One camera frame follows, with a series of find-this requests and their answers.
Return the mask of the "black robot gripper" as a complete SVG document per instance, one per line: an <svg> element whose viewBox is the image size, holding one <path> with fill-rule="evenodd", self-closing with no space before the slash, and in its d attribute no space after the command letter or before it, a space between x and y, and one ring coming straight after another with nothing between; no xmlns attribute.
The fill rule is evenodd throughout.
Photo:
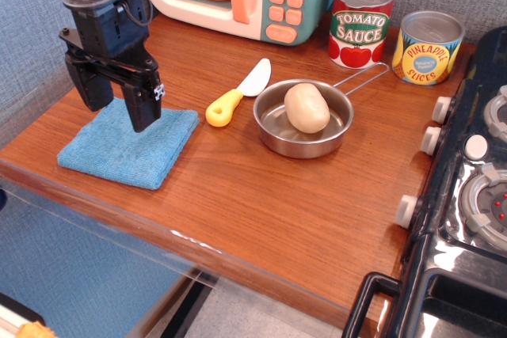
<svg viewBox="0 0 507 338"><path fill-rule="evenodd" d="M158 64L144 47L151 21L145 1L62 0L75 28L59 35L67 44L67 70L85 106L92 112L106 107L114 98L110 81L123 84L135 132L161 118L165 95ZM135 76L140 80L133 81Z"/></svg>

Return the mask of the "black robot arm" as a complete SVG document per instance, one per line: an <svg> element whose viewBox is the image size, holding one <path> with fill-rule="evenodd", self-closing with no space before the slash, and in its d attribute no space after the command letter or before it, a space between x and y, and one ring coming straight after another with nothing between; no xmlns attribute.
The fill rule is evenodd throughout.
<svg viewBox="0 0 507 338"><path fill-rule="evenodd" d="M148 0L62 0L74 28L59 34L67 45L65 62L88 109L97 111L113 99L120 85L136 132L158 120L164 86L158 63L145 48L152 7Z"/></svg>

